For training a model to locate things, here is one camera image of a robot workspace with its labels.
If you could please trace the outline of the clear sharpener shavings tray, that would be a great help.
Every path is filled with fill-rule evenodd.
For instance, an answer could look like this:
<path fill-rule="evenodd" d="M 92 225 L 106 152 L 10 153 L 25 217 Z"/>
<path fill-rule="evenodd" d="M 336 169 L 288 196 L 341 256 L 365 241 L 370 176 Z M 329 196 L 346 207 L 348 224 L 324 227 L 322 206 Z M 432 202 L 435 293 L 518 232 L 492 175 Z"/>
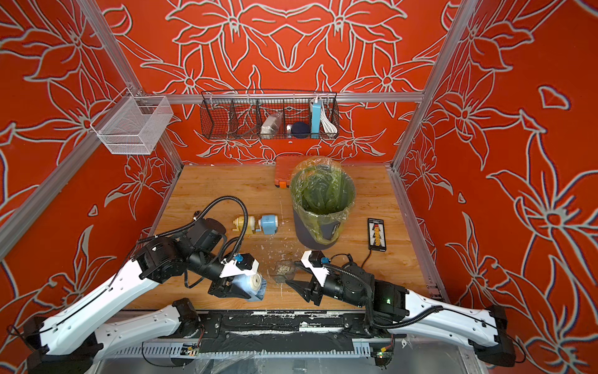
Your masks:
<path fill-rule="evenodd" d="M 274 268 L 274 275 L 272 275 L 271 277 L 277 284 L 285 284 L 285 274 L 286 272 L 288 272 L 289 265 L 291 264 L 291 262 L 292 261 L 289 260 L 282 260 L 276 263 Z"/>

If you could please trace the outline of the light blue sharpener front row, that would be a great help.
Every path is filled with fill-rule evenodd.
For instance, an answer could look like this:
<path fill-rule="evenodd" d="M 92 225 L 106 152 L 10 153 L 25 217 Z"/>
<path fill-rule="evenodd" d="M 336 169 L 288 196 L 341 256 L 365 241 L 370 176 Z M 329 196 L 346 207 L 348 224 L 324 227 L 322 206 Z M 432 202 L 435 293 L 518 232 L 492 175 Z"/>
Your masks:
<path fill-rule="evenodd" d="M 260 274 L 238 275 L 232 285 L 238 297 L 248 302 L 261 302 L 266 294 L 267 282 Z"/>

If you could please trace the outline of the blue sharpener back row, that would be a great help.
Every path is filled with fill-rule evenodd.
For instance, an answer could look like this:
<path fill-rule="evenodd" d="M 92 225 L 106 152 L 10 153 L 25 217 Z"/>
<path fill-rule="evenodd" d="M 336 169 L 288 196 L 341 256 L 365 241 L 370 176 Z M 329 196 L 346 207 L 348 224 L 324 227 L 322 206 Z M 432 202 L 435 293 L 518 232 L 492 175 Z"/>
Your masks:
<path fill-rule="evenodd" d="M 279 219 L 275 214 L 263 215 L 258 220 L 258 231 L 264 235 L 275 235 L 279 227 Z"/>

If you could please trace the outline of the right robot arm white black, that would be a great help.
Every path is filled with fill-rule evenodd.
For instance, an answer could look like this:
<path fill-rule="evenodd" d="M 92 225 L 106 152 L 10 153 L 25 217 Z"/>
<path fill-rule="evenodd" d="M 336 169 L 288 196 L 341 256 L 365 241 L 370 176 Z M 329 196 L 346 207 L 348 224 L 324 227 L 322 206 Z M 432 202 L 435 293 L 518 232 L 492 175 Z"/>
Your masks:
<path fill-rule="evenodd" d="M 336 266 L 321 251 L 307 251 L 296 267 L 309 281 L 287 280 L 306 302 L 320 305 L 324 297 L 363 308 L 364 323 L 391 335 L 434 338 L 473 350 L 493 366 L 517 363 L 515 344 L 507 332 L 508 319 L 500 305 L 467 309 L 426 297 L 403 286 L 378 280 L 349 260 Z"/>

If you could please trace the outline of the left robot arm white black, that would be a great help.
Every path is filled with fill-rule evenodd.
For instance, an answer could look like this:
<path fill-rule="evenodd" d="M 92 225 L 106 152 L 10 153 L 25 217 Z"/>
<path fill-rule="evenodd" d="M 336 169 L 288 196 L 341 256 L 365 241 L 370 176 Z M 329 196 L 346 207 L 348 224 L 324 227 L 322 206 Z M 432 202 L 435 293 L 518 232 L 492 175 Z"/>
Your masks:
<path fill-rule="evenodd" d="M 189 273 L 211 282 L 209 295 L 255 302 L 263 300 L 265 285 L 259 263 L 242 254 L 248 226 L 228 240 L 226 229 L 206 218 L 226 201 L 221 196 L 193 220 L 174 230 L 140 239 L 118 271 L 81 300 L 48 318 L 35 317 L 23 330 L 13 330 L 31 349 L 30 373 L 84 373 L 105 356 L 154 338 L 191 338 L 204 332 L 192 302 L 183 298 L 156 312 L 119 323 L 108 321 L 130 302 Z"/>

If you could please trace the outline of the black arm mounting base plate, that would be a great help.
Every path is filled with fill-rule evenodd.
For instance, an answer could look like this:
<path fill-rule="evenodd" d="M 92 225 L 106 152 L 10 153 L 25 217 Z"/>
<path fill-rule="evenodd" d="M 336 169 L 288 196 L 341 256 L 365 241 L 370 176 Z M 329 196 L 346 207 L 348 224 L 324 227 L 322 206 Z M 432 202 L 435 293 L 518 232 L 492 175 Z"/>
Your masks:
<path fill-rule="evenodd" d="M 351 349 L 368 341 L 376 353 L 389 353 L 405 336 L 366 327 L 360 311 L 216 311 L 199 314 L 200 328 L 189 338 L 157 338 L 152 342 L 197 344 L 202 350 L 307 351 Z"/>

